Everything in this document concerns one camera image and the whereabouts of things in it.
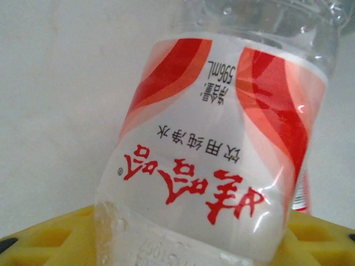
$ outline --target water droplet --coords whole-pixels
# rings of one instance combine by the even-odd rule
[[[220,254],[220,260],[223,265],[241,265],[241,262],[243,261],[238,257],[231,256],[225,253]]]
[[[170,255],[169,255],[169,259],[171,259],[171,260],[177,260],[178,257],[177,257],[175,254],[170,254]]]
[[[157,232],[157,235],[162,239],[162,240],[165,240],[166,239],[166,234],[164,232]]]
[[[341,25],[346,21],[346,17],[343,7],[339,3],[333,3],[329,7],[333,15],[333,23],[335,25]]]
[[[224,14],[224,15],[229,15],[230,13],[232,13],[232,8],[231,8],[231,7],[226,7],[226,8],[223,10],[223,14]]]
[[[175,246],[176,248],[183,248],[184,244],[182,244],[181,242],[176,242]]]
[[[117,220],[117,228],[119,231],[123,232],[126,231],[128,223],[125,219],[118,219]]]
[[[306,33],[306,32],[309,32],[310,30],[312,30],[311,26],[302,26],[301,27],[301,33]]]

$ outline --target bottle label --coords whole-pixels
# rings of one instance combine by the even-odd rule
[[[158,42],[99,200],[226,251],[272,256],[279,242],[255,237],[283,236],[326,84],[311,63],[249,40]]]
[[[298,212],[311,214],[310,192],[308,189],[308,171],[300,174],[300,180],[293,199],[292,209]]]

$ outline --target yellow plastic object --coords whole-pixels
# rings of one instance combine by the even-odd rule
[[[95,266],[93,210],[89,206],[0,239],[18,238],[0,254],[0,266]],[[355,266],[352,234],[355,230],[293,211],[270,265]]]

